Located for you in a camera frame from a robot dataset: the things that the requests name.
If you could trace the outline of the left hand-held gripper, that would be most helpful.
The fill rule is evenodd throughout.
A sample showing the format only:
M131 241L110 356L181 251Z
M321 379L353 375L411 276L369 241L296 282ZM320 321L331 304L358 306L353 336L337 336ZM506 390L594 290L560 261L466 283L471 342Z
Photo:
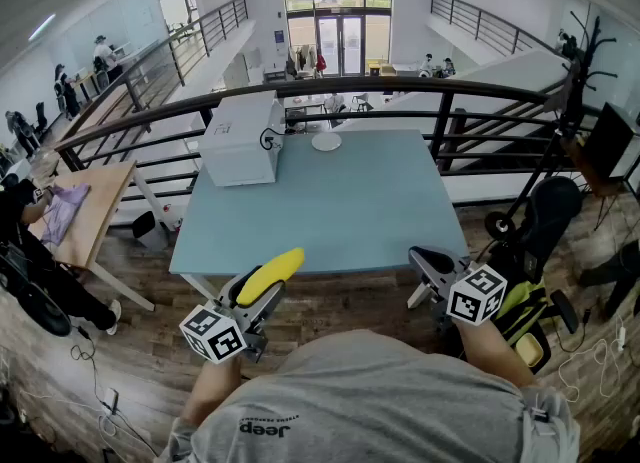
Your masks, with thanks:
M250 278L260 268L258 265L236 275L221 290L204 278L187 280L207 299L179 325L193 351L215 364L239 355L252 362L259 361L268 343L264 323L285 291L283 279ZM241 307L237 298L243 287L244 307Z

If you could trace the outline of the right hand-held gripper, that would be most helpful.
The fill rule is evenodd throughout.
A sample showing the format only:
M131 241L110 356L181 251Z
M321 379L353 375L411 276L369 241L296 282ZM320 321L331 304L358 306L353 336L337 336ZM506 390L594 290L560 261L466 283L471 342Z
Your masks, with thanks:
M408 258L419 279L413 296L441 299L434 312L442 327L449 327L453 321L479 326L501 308L507 280L488 264L472 262L469 266L468 256L460 257L435 246L411 246ZM457 275L447 278L439 289L433 281L438 272Z

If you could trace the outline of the yellow banana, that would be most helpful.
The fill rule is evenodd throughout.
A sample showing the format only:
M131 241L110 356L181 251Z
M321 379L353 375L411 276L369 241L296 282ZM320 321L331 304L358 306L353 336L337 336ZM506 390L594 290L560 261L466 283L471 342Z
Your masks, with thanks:
M274 285L289 280L304 261L304 250L297 247L258 266L242 281L235 303L241 307L252 306Z

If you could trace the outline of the white round plate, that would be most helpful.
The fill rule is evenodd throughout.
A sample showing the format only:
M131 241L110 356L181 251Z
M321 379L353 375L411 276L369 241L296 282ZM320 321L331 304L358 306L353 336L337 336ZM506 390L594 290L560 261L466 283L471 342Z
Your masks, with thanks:
M321 152L331 152L337 150L342 139L338 134L331 132L323 132L316 134L311 140L312 147Z

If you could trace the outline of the person's right forearm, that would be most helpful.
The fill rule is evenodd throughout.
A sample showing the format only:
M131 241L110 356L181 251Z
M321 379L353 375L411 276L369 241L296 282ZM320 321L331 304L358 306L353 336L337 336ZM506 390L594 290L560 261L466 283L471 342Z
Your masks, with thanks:
M509 381L517 388L533 387L537 381L530 368L507 344L491 320L473 325L454 319L467 361L481 371Z

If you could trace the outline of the black wheeled stand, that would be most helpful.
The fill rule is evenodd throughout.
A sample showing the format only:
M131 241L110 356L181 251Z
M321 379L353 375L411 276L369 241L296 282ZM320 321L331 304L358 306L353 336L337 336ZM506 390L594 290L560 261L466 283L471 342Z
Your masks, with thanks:
M492 211L485 217L485 229L493 239L497 241L505 240L509 234L515 230L513 216L516 211L528 198L542 174L545 173L545 177L548 178L556 171L563 156L560 139L565 135L566 129L564 127L559 127L554 130L540 162L534 168L534 171L509 209L506 212Z

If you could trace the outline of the black waste bin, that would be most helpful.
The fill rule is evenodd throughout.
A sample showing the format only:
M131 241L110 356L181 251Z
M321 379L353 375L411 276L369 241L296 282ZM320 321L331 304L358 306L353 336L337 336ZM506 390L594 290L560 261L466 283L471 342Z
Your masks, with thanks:
M152 211L147 211L132 223L133 237L151 251L162 251L168 246L165 229L155 218Z

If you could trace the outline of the black and green office chair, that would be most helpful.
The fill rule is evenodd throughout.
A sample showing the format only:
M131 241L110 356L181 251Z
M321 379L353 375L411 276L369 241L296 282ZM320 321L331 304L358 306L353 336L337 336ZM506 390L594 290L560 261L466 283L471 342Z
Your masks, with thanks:
M582 196L572 180L547 178L532 189L521 225L490 250L489 266L507 280L502 306L492 315L492 321L534 373L551 358L540 321L559 317L571 334L580 326L564 292L546 290L543 273L581 208Z

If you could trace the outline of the wooden table with white legs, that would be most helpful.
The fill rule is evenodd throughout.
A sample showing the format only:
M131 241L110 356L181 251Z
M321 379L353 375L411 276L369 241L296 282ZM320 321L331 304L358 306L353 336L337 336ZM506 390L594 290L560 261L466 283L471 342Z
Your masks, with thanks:
M164 216L162 205L138 171L136 163L128 161L60 175L57 177L57 184L63 188L87 184L89 192L61 244L52 248L55 260L93 273L119 294L148 311L154 311L155 305L152 302L125 285L96 261L111 220L131 184L140 190L156 216Z

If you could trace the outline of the dark metal balcony railing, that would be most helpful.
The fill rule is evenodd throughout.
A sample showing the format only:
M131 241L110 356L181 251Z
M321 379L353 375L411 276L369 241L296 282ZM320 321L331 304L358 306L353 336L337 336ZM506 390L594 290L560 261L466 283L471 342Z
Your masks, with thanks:
M167 136L143 139L152 124L182 115L192 115L209 126L220 103L242 95L274 92L285 101L304 95L393 91L434 96L434 108L366 109L329 114L283 115L283 131L315 121L402 119L426 121L420 131L428 142L436 165L444 176L507 175L543 172L551 175L561 167L562 159L576 160L575 151L552 149L556 121L543 119L546 104L553 100L561 85L554 83L540 92L472 81L419 79L408 77L359 77L317 79L273 83L211 93L158 108L141 111L114 122L80 131L59 142L55 150L71 171L80 171L94 162L107 163L111 157L127 159L142 148L186 142L202 136L204 128L185 129Z

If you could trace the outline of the black cabinet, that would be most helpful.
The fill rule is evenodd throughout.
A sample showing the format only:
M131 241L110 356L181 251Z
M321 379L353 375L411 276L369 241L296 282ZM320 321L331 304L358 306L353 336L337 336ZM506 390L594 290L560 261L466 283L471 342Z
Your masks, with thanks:
M585 140L583 155L599 178L623 178L640 157L640 127L624 109L606 103Z

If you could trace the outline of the short mezzanine railing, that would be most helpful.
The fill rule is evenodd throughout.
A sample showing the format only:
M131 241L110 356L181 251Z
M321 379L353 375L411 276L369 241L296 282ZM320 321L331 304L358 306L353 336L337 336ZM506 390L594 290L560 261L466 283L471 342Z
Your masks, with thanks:
M431 0L430 13L437 20L461 30L501 56L541 49L563 58L555 50L528 31L462 0Z

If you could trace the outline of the glass entrance door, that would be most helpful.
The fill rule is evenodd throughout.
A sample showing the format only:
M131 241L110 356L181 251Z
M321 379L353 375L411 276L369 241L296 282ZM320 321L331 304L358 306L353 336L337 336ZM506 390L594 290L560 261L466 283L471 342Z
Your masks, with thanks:
M296 71L369 75L367 61L388 61L392 0L284 0Z

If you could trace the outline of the long mezzanine railing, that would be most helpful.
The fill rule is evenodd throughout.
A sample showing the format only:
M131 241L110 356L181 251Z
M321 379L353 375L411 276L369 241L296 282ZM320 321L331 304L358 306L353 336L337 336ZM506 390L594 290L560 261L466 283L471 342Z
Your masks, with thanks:
M247 20L247 1L231 0L176 31L125 72L126 92L115 104L116 113L125 117L167 102L200 62Z

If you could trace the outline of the black coat rack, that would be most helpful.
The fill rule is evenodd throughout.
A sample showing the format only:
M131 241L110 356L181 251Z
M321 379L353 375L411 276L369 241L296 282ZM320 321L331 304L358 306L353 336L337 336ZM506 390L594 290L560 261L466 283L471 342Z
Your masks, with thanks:
M589 79L595 76L617 79L618 75L601 70L590 71L593 59L598 48L605 43L616 43L616 38L600 38L600 17L597 16L592 32L589 33L587 25L575 14L569 11L571 17L579 25L583 34L586 48L583 49L573 36L567 37L568 65L563 64L567 75L561 89L553 94L544 104L545 112L552 112L556 116L552 138L546 148L546 152L552 155L560 148L560 140L574 136L579 130L586 114L583 95L584 90L596 92L597 87L589 84Z

